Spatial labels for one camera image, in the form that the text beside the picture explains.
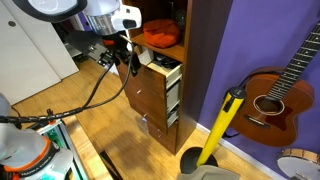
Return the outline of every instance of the guitar body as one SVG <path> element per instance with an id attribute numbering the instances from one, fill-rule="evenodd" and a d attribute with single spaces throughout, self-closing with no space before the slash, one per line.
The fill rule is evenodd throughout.
<path id="1" fill-rule="evenodd" d="M 297 138 L 297 115 L 313 105 L 313 88 L 297 80 L 283 99 L 264 102 L 279 75 L 259 74 L 246 85 L 247 97 L 231 127 L 240 134 L 269 146 L 287 146 Z"/>

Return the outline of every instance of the wooden floor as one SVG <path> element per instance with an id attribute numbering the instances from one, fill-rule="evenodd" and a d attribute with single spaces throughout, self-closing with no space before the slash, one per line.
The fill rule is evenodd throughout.
<path id="1" fill-rule="evenodd" d="M 93 61 L 78 65 L 80 71 L 14 107 L 24 116 L 55 113 L 80 107 L 87 100 L 103 68 Z M 111 97 L 121 86 L 117 75 L 107 74 L 92 103 Z M 173 155 L 149 134 L 146 123 L 132 110 L 123 93 L 114 101 L 77 115 L 84 131 L 98 152 L 106 151 L 124 179 L 176 179 L 180 158 L 190 147 L 203 147 L 207 136 L 195 130 L 182 149 Z M 214 156 L 219 166 L 241 175 L 241 179 L 270 179 L 224 147 Z"/>

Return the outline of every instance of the black stand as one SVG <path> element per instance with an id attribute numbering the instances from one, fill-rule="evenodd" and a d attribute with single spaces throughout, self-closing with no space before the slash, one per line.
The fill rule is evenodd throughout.
<path id="1" fill-rule="evenodd" d="M 202 148 L 200 147 L 193 147 L 188 149 L 181 157 L 180 161 L 180 171 L 183 174 L 191 174 L 193 171 L 197 169 L 197 161 L 202 152 Z M 213 155 L 211 155 L 207 162 L 204 165 L 212 165 L 217 166 L 218 163 L 216 158 L 214 158 Z"/>

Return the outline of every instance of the white cabinet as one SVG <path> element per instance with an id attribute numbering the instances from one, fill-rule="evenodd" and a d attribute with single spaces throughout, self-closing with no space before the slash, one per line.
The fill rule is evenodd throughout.
<path id="1" fill-rule="evenodd" d="M 44 29 L 40 28 L 39 31 L 40 24 L 33 24 L 37 20 L 33 22 L 25 20 L 24 23 L 19 23 L 15 16 L 20 17 L 17 14 L 20 12 L 9 10 L 10 3 L 12 3 L 10 0 L 0 1 L 0 92 L 8 98 L 11 104 L 15 104 L 58 83 L 61 78 L 78 69 L 71 57 L 64 55 L 66 50 L 60 48 L 63 44 L 61 41 L 60 44 L 57 44 L 56 37 L 52 37 L 51 32 L 47 33 L 44 41 L 35 40 L 37 32 Z M 51 44 L 51 49 L 37 47 L 49 44 Z M 52 55 L 52 52 L 62 55 L 62 58 Z"/>

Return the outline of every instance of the shelf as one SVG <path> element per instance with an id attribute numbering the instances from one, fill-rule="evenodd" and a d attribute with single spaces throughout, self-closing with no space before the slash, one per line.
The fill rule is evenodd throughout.
<path id="1" fill-rule="evenodd" d="M 168 56 L 172 59 L 175 59 L 177 61 L 183 62 L 184 59 L 184 46 L 183 46 L 183 42 L 180 42 L 179 44 L 169 47 L 169 48 L 165 48 L 165 49 L 161 49 L 161 48 L 157 48 L 154 46 L 149 45 L 145 39 L 143 34 L 140 34 L 138 36 L 135 36 L 133 38 L 131 38 L 131 41 L 133 41 L 134 43 L 144 46 L 148 49 L 151 49 L 153 51 L 156 51 L 160 54 L 163 54 L 165 56 Z"/>

